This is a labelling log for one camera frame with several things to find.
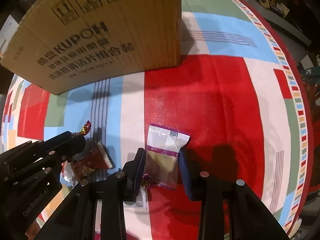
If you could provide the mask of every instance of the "candy wrapper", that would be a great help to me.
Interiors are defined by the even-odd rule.
[[[81,128],[81,131],[80,131],[80,132],[74,132],[74,133],[72,133],[72,135],[75,136],[75,135],[80,134],[80,135],[85,136],[85,135],[87,135],[87,134],[90,132],[90,129],[91,129],[91,123],[90,123],[90,121],[88,120],[88,121],[85,123],[85,125]]]
[[[174,129],[150,125],[142,185],[152,184],[175,189],[178,179],[178,154],[190,136]]]
[[[97,169],[111,169],[112,163],[103,145],[97,142],[86,157],[79,161],[71,162],[71,167],[76,179],[80,181],[87,178]]]

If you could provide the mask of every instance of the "tablecloth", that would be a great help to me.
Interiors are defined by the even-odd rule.
[[[313,158],[308,101],[295,62],[243,0],[182,0],[181,65],[49,94],[15,75],[2,119],[2,150],[92,122],[113,173],[144,147],[150,123],[190,134],[202,168],[243,179],[286,232],[305,201]],[[125,211],[138,239],[195,239],[200,203],[177,189],[148,191],[146,210]]]

